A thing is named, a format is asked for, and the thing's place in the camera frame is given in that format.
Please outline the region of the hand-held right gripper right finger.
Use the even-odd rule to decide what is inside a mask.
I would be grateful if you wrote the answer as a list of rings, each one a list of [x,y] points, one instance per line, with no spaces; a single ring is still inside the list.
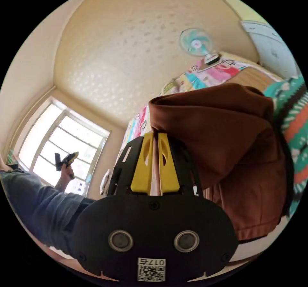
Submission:
[[[176,193],[180,189],[172,152],[166,133],[158,133],[159,179],[161,193]]]

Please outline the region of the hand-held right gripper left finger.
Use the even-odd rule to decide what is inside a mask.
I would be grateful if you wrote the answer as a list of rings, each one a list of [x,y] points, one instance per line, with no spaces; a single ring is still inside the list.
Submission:
[[[137,194],[149,194],[152,182],[153,133],[149,132],[141,136],[140,142],[140,151],[131,182],[131,191]]]

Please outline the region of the person's left hand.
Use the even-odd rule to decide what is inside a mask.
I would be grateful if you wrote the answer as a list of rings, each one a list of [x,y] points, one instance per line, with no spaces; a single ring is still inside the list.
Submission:
[[[70,182],[74,179],[74,171],[70,165],[62,165],[60,179],[64,182]]]

